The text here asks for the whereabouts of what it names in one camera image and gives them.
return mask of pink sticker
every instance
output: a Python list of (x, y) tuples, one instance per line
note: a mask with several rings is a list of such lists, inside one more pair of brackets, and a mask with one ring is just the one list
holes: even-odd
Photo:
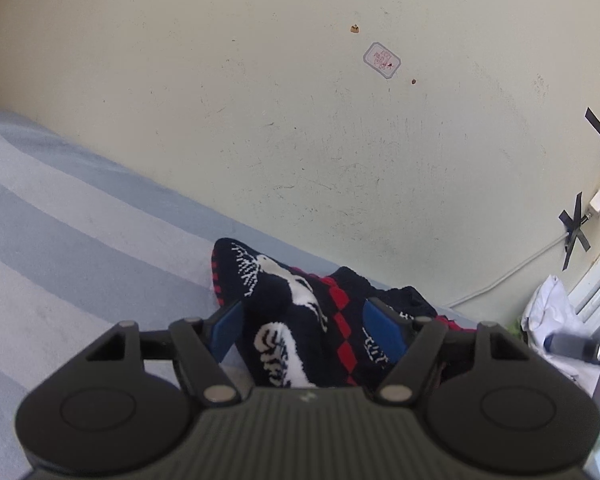
[(400, 58), (377, 41), (366, 51), (363, 60), (387, 79), (394, 75), (400, 66)]

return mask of bed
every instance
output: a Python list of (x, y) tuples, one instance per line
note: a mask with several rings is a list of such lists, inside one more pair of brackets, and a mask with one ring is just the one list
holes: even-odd
[[(338, 267), (0, 112), (0, 480), (28, 469), (13, 433), (19, 402), (78, 350), (119, 320), (158, 330), (216, 309), (220, 237), (307, 272)], [(222, 366), (249, 387), (237, 352)], [(167, 364), (148, 370), (173, 380)]]

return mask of blue gripper pad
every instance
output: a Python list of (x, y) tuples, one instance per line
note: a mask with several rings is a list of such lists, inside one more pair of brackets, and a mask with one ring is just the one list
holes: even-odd
[(223, 308), (210, 317), (207, 325), (206, 347), (216, 360), (222, 362), (224, 356), (242, 333), (244, 308), (242, 302)]
[(407, 344), (402, 338), (404, 322), (400, 316), (380, 303), (374, 304), (366, 300), (362, 307), (362, 324), (369, 335), (389, 358), (389, 362), (396, 364), (407, 351)]

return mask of wall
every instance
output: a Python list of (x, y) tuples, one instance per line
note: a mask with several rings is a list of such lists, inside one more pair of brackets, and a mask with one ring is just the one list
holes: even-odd
[[(402, 60), (389, 80), (374, 41)], [(0, 0), (0, 108), (438, 305), (593, 195), (587, 106), (600, 0)], [(600, 252), (585, 231), (567, 286)], [(461, 310), (510, 319), (563, 257)]]

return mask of electrical cable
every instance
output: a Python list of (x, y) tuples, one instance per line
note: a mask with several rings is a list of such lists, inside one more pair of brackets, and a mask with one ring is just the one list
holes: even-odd
[[(590, 217), (587, 214), (587, 216), (585, 216), (582, 219), (582, 223), (584, 224), (584, 222), (586, 222), (587, 220), (589, 220), (589, 218)], [(461, 298), (460, 300), (454, 301), (453, 303), (449, 303), (449, 304), (443, 305), (442, 308), (454, 309), (454, 308), (462, 305), (463, 303), (466, 303), (467, 301), (474, 300), (475, 298), (478, 298), (479, 296), (482, 296), (483, 294), (486, 294), (487, 292), (491, 292), (494, 288), (496, 288), (498, 285), (500, 285), (505, 280), (508, 280), (516, 272), (518, 272), (519, 270), (521, 270), (524, 267), (526, 267), (528, 264), (530, 264), (536, 258), (539, 258), (545, 252), (547, 252), (550, 249), (553, 249), (557, 244), (559, 244), (560, 242), (564, 241), (564, 239), (568, 235), (569, 235), (568, 233), (564, 233), (564, 234), (560, 235), (559, 238), (556, 238), (553, 242), (545, 245), (537, 253), (532, 254), (531, 256), (529, 256), (524, 262), (522, 262), (520, 264), (517, 264), (515, 267), (513, 267), (513, 269), (511, 269), (509, 272), (507, 272), (503, 276), (499, 277), (495, 282), (491, 283), (490, 285), (487, 285), (484, 288), (481, 288), (480, 290), (476, 290), (475, 292), (472, 292), (468, 296), (465, 296), (464, 298)]]

